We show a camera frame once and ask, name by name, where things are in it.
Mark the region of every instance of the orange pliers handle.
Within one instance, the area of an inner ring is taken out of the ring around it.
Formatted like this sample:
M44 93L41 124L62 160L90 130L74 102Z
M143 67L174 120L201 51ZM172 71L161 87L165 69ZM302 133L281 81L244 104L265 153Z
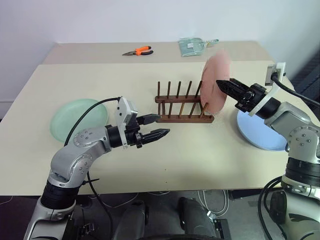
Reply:
M143 47L140 47L140 48L136 48L135 49L135 55L137 56L140 56L140 55L150 55L152 54L154 51L150 50L150 51L147 51L151 49L150 46L143 46Z

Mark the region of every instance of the beige table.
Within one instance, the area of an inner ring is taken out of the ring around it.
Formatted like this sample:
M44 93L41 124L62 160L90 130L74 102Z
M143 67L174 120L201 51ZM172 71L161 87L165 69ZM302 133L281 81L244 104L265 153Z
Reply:
M250 85L263 84L271 61L233 61L231 77ZM1 195L40 195L48 177L50 161L63 144L49 131L50 120L65 103L79 98L101 100L125 96L135 102L139 114L157 112L154 96L157 81L200 80L204 62L116 63L39 65L0 124ZM196 84L191 93L196 91ZM279 91L276 97L314 114L298 98ZM147 133L170 128L161 140L136 149L113 149L96 160L90 169L99 193L164 190L258 188L280 176L287 163L286 152L261 150L248 143L236 125L236 102L228 98L212 124L154 123ZM116 104L106 105L109 124L115 124ZM88 186L81 193L91 193Z

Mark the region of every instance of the blue plate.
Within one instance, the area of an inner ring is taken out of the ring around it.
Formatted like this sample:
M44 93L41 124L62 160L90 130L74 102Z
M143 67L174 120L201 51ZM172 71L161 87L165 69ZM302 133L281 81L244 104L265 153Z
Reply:
M286 139L264 124L257 115L249 116L248 112L239 111L236 121L242 135L254 146L270 151L283 151Z

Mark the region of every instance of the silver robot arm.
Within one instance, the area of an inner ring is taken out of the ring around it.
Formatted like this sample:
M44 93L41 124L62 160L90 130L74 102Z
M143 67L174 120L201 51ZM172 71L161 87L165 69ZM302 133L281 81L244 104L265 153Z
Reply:
M149 114L137 117L133 102L121 97L116 110L117 126L87 128L52 158L51 170L42 196L38 199L27 227L24 240L61 240L76 205L79 188L93 162L119 146L127 148L156 141L170 130L157 129L143 135L140 125L153 123L160 116Z
M268 78L283 74L284 63L268 71ZM259 84L250 87L236 79L217 80L219 88L237 100L235 105L264 123L287 140L288 162L281 178L282 190L273 192L269 215L289 240L320 239L320 127L288 102L281 103Z

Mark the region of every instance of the light green plate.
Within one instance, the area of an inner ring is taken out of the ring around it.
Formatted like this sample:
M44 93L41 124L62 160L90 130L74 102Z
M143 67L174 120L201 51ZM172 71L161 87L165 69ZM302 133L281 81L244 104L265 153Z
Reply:
M50 123L50 132L55 139L65 142L70 129L81 115L98 101L94 99L78 99L59 108ZM70 139L83 129L105 126L108 121L108 112L103 104L93 108L79 123Z

